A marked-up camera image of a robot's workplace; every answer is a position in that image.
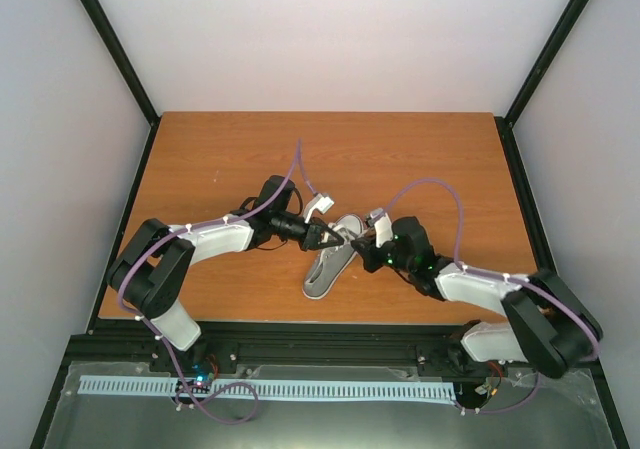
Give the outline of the white shoelace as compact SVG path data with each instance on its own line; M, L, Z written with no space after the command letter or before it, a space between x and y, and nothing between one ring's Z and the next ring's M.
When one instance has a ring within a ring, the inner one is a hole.
M352 214L345 215L334 223L330 223L329 227L345 241L357 239L363 231L361 219Z

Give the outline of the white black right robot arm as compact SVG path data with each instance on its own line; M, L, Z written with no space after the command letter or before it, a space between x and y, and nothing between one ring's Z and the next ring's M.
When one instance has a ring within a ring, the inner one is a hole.
M415 217L377 217L351 246L369 273L387 267L423 296L504 317L502 323L470 324L458 342L463 360L523 362L560 379L576 364L598 356L599 323L548 269L511 275L457 262L435 252Z

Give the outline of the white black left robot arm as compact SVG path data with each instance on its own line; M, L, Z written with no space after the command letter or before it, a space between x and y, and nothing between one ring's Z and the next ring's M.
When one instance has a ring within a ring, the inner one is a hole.
M272 175L256 196L209 222L170 226L158 219L144 221L107 271L107 284L135 316L151 326L155 337L173 346L172 357L186 371L201 369L208 347L201 328L180 301L192 268L260 250L272 239L293 242L302 251L322 256L347 242L343 223L315 216L332 205L317 194L304 204L295 183Z

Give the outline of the grey canvas sneaker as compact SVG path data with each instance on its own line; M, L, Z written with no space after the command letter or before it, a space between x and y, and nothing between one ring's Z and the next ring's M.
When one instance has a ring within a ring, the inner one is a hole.
M338 277L356 257L351 241L345 241L340 248L320 251L303 281L303 294L313 300L325 297Z

